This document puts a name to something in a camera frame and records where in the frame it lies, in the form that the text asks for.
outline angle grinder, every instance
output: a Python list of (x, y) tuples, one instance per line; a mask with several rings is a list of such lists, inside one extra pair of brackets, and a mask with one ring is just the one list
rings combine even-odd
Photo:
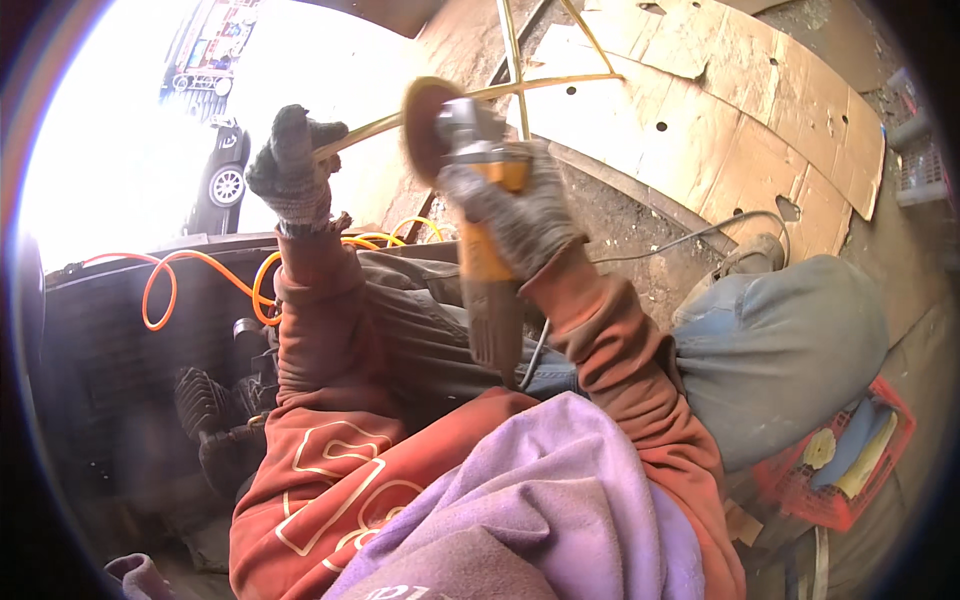
[[(504, 141), (503, 120), (456, 84), (417, 78), (407, 90), (401, 115), (411, 165), (427, 185), (434, 186), (441, 168), (452, 163), (467, 164), (510, 192), (518, 193), (526, 184), (530, 152), (525, 144)], [(499, 372), (504, 385), (515, 390), (523, 350), (520, 281), (497, 254), (483, 224), (461, 213), (458, 230), (470, 353), (477, 364)]]

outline parked car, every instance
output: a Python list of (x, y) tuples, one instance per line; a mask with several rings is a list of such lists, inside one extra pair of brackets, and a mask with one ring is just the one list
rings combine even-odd
[(250, 136), (232, 117), (212, 115), (210, 128), (216, 130), (216, 140), (201, 177), (197, 203), (184, 227), (186, 235), (235, 233), (247, 192), (243, 172), (250, 159)]

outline cardboard with holes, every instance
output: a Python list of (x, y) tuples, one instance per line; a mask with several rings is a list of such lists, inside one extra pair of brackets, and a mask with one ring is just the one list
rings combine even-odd
[[(794, 219), (794, 261), (837, 254), (852, 208), (868, 220), (873, 214), (883, 153), (876, 114), (801, 44), (750, 16), (710, 0), (660, 4), (666, 16), (591, 0), (582, 15), (626, 81), (527, 91), (531, 131), (712, 223), (735, 209), (780, 209)], [(684, 28), (684, 14), (699, 16)], [(664, 51), (670, 44), (702, 47)], [(552, 25), (526, 77), (603, 70), (578, 28)], [(508, 122), (518, 122), (516, 102)], [(761, 230), (779, 234), (763, 221), (728, 235), (741, 242)]]

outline red plastic crate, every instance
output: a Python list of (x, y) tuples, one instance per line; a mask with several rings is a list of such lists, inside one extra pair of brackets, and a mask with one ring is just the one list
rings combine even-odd
[[(873, 396), (879, 396), (879, 399), (897, 411), (897, 428), (894, 429), (890, 442), (880, 455), (880, 460), (876, 463), (870, 479), (867, 480), (867, 485), (857, 496), (849, 499), (833, 486), (826, 486), (817, 491), (810, 488), (810, 478), (816, 471), (809, 465), (798, 465), (798, 461), (813, 434), (823, 428), (818, 427), (799, 444), (785, 449), (777, 456), (754, 467), (754, 479), (759, 487), (760, 497), (768, 502), (779, 503), (780, 511), (785, 515), (796, 515), (811, 523), (840, 532), (850, 529), (863, 509), (867, 508), (870, 501), (874, 499), (883, 482), (890, 476), (894, 465), (897, 464), (910, 441), (913, 430), (917, 427), (917, 421), (910, 410), (882, 377), (878, 376), (874, 379), (870, 384), (870, 392)], [(839, 440), (840, 435), (850, 424), (851, 416), (850, 412), (841, 411), (834, 415), (824, 427), (832, 429)]]

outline work glove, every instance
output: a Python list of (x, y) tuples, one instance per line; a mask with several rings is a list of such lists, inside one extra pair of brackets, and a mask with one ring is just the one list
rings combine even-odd
[(317, 163), (313, 151), (343, 138), (347, 126), (318, 123), (306, 113), (300, 105), (280, 109), (270, 139), (247, 167), (247, 186), (276, 213), (283, 235), (339, 234), (352, 222), (346, 212), (330, 220), (328, 179), (340, 170), (340, 156)]
[(487, 227), (500, 256), (524, 280), (560, 250), (587, 241), (566, 210), (556, 160), (542, 142), (530, 142), (530, 148), (530, 174), (519, 194), (488, 183), (466, 164), (446, 165), (437, 177), (440, 192), (468, 221)]

